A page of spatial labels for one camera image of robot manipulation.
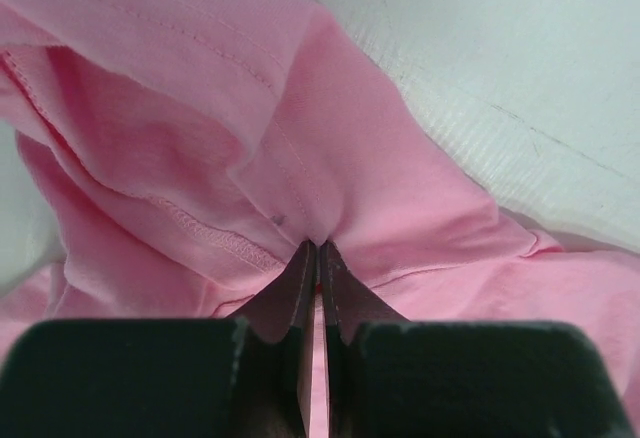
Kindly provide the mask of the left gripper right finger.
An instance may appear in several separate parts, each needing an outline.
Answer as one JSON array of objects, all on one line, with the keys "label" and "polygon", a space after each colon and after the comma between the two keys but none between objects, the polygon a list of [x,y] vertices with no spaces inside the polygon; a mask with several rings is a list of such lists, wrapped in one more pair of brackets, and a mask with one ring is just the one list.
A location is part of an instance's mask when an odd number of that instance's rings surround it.
[{"label": "left gripper right finger", "polygon": [[631,437],[604,362],[551,321],[411,321],[318,251],[332,437]]}]

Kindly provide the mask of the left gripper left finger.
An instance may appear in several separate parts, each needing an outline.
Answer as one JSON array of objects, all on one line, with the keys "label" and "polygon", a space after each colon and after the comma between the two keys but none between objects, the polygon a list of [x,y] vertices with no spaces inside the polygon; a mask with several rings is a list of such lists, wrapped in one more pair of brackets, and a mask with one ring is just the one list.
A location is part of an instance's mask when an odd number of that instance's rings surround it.
[{"label": "left gripper left finger", "polygon": [[304,437],[316,246],[223,319],[79,319],[23,333],[5,437]]}]

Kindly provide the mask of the pink t shirt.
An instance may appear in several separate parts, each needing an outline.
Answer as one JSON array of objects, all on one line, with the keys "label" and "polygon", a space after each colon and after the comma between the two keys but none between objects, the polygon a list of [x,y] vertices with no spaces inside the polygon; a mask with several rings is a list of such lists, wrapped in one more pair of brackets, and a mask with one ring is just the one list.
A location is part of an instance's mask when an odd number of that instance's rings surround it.
[{"label": "pink t shirt", "polygon": [[639,419],[639,260],[502,213],[310,0],[1,0],[1,115],[66,251],[1,301],[1,348],[62,318],[213,318],[332,239],[415,320],[557,320]]}]

